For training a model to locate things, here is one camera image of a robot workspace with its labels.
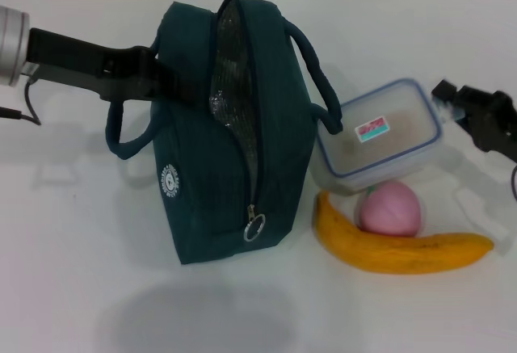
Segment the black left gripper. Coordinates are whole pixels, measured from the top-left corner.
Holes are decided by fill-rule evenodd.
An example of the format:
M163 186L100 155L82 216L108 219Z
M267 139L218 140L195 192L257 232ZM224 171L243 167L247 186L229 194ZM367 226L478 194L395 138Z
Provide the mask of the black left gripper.
M32 28L26 61L38 65L36 78L93 91L110 103L141 100L207 107L208 52L106 48Z

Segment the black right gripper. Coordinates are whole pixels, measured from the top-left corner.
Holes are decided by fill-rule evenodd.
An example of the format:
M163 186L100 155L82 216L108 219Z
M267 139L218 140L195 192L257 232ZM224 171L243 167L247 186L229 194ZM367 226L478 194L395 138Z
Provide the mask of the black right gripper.
M509 95L500 90L489 93L470 86L458 90L444 79L431 95L436 102L455 105L464 112L456 123L471 136L479 150L495 151L516 162L516 109Z

